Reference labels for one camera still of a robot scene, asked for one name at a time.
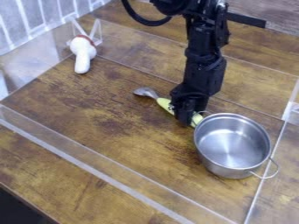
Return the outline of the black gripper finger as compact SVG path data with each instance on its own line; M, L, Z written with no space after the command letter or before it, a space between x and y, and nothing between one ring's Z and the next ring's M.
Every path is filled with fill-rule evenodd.
M173 99L173 111L177 120L189 126L193 123L193 115L195 111L194 99Z

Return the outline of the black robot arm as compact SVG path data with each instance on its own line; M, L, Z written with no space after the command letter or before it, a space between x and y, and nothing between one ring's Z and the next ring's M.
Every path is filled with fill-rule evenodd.
M226 0L150 0L167 16L183 15L189 46L182 83L170 95L175 118L183 125L207 108L222 87L227 61L221 48L230 42Z

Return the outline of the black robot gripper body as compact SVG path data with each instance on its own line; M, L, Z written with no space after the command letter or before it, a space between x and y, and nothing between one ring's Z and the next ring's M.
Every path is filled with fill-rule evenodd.
M210 98L221 91L226 73L227 61L213 39L211 29L190 28L185 76L171 91L173 99L195 100L194 112L207 108Z

